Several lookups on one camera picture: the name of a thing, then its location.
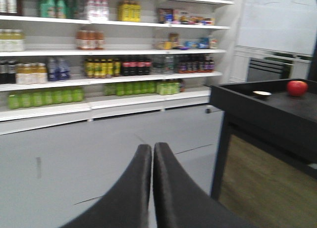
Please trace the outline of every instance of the shelving unit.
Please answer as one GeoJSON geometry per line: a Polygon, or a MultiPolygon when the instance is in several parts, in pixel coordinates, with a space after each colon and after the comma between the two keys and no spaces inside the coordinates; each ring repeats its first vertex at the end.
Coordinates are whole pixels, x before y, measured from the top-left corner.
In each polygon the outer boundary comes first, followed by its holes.
{"type": "MultiPolygon", "coordinates": [[[[216,8],[224,5],[232,5],[233,1],[227,0],[158,0],[159,3],[164,1],[174,1],[178,3],[201,3],[216,8]]],[[[78,29],[80,26],[97,27],[106,29],[108,31],[125,29],[134,29],[132,34],[124,36],[126,39],[135,39],[136,43],[143,41],[143,33],[145,40],[148,36],[148,32],[163,30],[172,31],[216,31],[216,30],[230,30],[229,26],[225,25],[175,25],[175,24],[159,24],[154,23],[154,20],[146,19],[146,22],[122,22],[122,21],[88,21],[77,19],[56,19],[56,18],[40,18],[40,17],[27,17],[27,16],[0,16],[0,23],[5,24],[12,23],[14,26],[22,27],[28,26],[28,29],[33,32],[30,36],[27,36],[28,44],[31,46],[29,50],[24,52],[0,52],[0,57],[43,57],[43,56],[67,56],[67,57],[81,57],[81,56],[114,56],[114,55],[160,55],[160,54],[199,54],[199,53],[226,53],[226,49],[189,49],[189,50],[157,50],[146,47],[148,43],[141,46],[135,45],[132,42],[127,44],[109,44],[106,50],[93,50],[83,51],[74,49],[74,45],[70,44],[70,38],[67,37],[67,29],[78,29]],[[62,34],[64,40],[60,40],[55,45],[50,44],[50,39],[53,39],[52,26],[56,24],[57,29],[66,31],[57,31],[62,34]],[[135,37],[133,33],[141,33],[141,38],[135,37]]],[[[109,38],[109,42],[113,42],[112,39],[116,38],[116,34],[112,34],[114,37],[109,38]]],[[[100,85],[107,83],[117,82],[134,82],[134,81],[148,81],[148,80],[169,80],[169,79],[204,79],[210,77],[219,77],[222,73],[214,71],[213,73],[190,73],[190,74],[172,74],[172,75],[147,75],[147,76],[128,76],[128,77],[114,77],[111,79],[76,79],[68,80],[64,82],[50,82],[47,84],[37,85],[17,85],[6,84],[0,85],[0,94],[6,94],[7,91],[19,91],[19,90],[31,90],[31,89],[44,89],[44,88],[56,88],[56,87],[68,87],[68,86],[83,86],[100,89],[100,85]]],[[[107,117],[121,114],[128,114],[134,112],[143,112],[151,110],[165,110],[166,108],[194,105],[200,103],[207,103],[210,94],[209,87],[205,86],[191,86],[186,89],[185,92],[174,95],[158,95],[158,94],[141,94],[130,96],[90,96],[85,101],[80,103],[68,103],[58,104],[43,107],[33,107],[25,109],[9,110],[6,106],[0,106],[0,134],[17,132],[22,130],[28,130],[38,127],[46,127],[51,125],[57,125],[67,122],[75,122],[80,120],[93,120],[94,118],[107,117]]]]}

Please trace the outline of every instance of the black tray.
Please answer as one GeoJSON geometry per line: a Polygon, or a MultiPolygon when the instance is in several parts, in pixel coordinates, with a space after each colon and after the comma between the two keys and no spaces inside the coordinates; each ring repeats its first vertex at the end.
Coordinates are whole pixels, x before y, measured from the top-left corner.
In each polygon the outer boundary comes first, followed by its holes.
{"type": "Polygon", "coordinates": [[[317,160],[317,82],[305,81],[308,92],[290,96],[290,80],[261,81],[212,86],[210,104],[274,135],[305,148],[305,157],[317,160]],[[267,91],[260,99],[253,91],[267,91]]]}

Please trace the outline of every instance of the white cabinet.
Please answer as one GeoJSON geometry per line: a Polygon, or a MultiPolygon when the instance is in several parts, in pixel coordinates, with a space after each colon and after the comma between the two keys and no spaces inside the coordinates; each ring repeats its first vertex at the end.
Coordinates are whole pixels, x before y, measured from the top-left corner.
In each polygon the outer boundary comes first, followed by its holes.
{"type": "Polygon", "coordinates": [[[17,58],[22,62],[43,62],[47,56],[66,56],[70,61],[72,79],[42,85],[0,85],[0,134],[63,124],[71,121],[92,120],[98,117],[113,116],[150,110],[207,103],[209,87],[204,86],[206,78],[222,75],[216,62],[213,73],[148,75],[115,77],[112,79],[86,79],[82,74],[85,56],[118,56],[158,54],[214,53],[224,55],[224,49],[156,50],[156,41],[168,39],[168,34],[176,32],[180,42],[197,41],[212,31],[230,31],[229,26],[193,26],[158,24],[157,8],[186,9],[204,17],[211,17],[217,8],[233,6],[229,0],[135,0],[141,5],[141,22],[116,21],[116,7],[122,0],[108,0],[109,21],[90,22],[88,20],[51,19],[37,16],[37,0],[24,0],[25,16],[0,16],[3,29],[22,29],[26,35],[26,51],[0,52],[0,58],[17,58]],[[75,35],[78,29],[102,30],[105,33],[105,50],[83,51],[75,48],[75,35]],[[141,94],[132,96],[102,96],[102,84],[128,81],[164,80],[186,78],[185,92],[175,95],[141,94]],[[59,104],[38,108],[9,110],[6,96],[9,91],[83,86],[85,101],[81,103],[59,104]]]}

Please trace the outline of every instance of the product label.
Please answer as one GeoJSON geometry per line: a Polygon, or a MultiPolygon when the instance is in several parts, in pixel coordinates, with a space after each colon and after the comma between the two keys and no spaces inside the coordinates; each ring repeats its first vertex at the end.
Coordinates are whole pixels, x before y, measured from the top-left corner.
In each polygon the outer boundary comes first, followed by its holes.
{"type": "Polygon", "coordinates": [[[17,14],[17,2],[16,0],[7,0],[7,11],[10,14],[17,14]]]}
{"type": "Polygon", "coordinates": [[[0,0],[0,12],[6,13],[6,0],[0,0]]]}

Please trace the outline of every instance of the whiteboard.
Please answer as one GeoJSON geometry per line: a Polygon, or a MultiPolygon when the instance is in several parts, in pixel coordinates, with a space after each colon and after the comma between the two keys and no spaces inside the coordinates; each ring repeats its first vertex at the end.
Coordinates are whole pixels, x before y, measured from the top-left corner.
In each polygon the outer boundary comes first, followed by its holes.
{"type": "Polygon", "coordinates": [[[237,45],[312,55],[316,0],[245,0],[237,45]]]}

